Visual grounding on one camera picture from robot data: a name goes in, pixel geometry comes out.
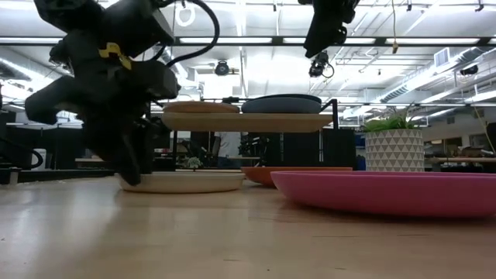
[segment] white plate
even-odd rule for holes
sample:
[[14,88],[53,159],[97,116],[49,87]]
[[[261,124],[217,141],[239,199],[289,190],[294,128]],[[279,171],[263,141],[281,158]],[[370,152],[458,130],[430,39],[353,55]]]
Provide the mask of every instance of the white plate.
[[143,174],[141,184],[131,186],[120,176],[119,183],[124,191],[188,194],[232,191],[241,188],[244,174],[216,174],[200,172],[159,172]]

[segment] pink plate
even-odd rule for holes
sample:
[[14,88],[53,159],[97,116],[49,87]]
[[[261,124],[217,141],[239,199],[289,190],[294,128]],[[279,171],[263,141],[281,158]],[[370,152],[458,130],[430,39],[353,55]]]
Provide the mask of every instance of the pink plate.
[[276,171],[276,187],[305,205],[425,217],[496,213],[496,174]]

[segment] white geometric planter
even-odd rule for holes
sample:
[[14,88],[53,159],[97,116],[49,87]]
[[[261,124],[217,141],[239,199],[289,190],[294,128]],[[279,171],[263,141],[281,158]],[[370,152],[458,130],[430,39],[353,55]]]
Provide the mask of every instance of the white geometric planter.
[[367,171],[424,171],[424,139],[417,129],[365,135]]

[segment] ceiling light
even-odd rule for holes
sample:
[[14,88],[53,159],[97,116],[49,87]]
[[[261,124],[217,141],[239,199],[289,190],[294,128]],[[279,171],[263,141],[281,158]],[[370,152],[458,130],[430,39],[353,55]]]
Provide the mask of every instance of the ceiling light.
[[10,105],[7,104],[8,107],[13,108],[13,109],[20,109],[20,110],[25,110],[22,106],[20,105]]
[[422,104],[422,107],[448,107],[448,108],[453,108],[453,107],[463,107],[465,104],[436,104],[436,103],[429,103],[429,104]]
[[283,38],[283,43],[304,43],[305,38]]
[[434,101],[438,101],[442,98],[445,98],[448,95],[451,95],[451,93],[443,92],[443,93],[439,93],[439,94],[433,95],[431,97],[425,98],[425,99],[421,100],[420,102],[421,103],[434,102]]
[[[399,44],[472,44],[477,43],[478,38],[397,38]],[[386,43],[392,44],[394,39],[386,39]]]
[[16,44],[16,43],[52,43],[57,44],[62,38],[36,38],[36,37],[0,37],[0,43]]
[[496,91],[489,91],[486,93],[480,93],[465,100],[466,103],[480,102],[490,98],[496,98]]
[[[189,19],[187,21],[183,21],[181,19],[181,12],[182,11],[189,11]],[[194,20],[196,19],[196,13],[195,13],[195,7],[193,5],[189,5],[186,6],[186,7],[182,7],[180,6],[179,9],[176,9],[176,22],[179,26],[181,27],[187,27],[187,26],[190,26]]]
[[346,38],[346,41],[344,42],[345,45],[347,45],[347,44],[369,44],[369,43],[375,43],[375,38]]
[[435,117],[435,116],[440,116],[440,115],[444,115],[448,112],[452,112],[453,111],[453,108],[450,108],[450,109],[445,109],[445,110],[442,110],[440,112],[434,112],[432,113],[431,115],[429,115],[429,117]]
[[0,1],[0,9],[32,10],[35,9],[34,2],[28,1]]
[[[181,43],[211,43],[211,37],[180,38]],[[230,37],[219,38],[217,43],[272,43],[272,38],[263,37]]]

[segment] yellow clip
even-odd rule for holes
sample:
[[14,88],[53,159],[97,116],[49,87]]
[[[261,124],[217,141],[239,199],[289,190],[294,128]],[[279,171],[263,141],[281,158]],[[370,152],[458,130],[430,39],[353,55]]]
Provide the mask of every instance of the yellow clip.
[[110,54],[117,54],[121,64],[124,68],[131,70],[131,60],[121,53],[121,48],[117,43],[107,43],[107,48],[104,50],[98,50],[101,58],[109,58]]

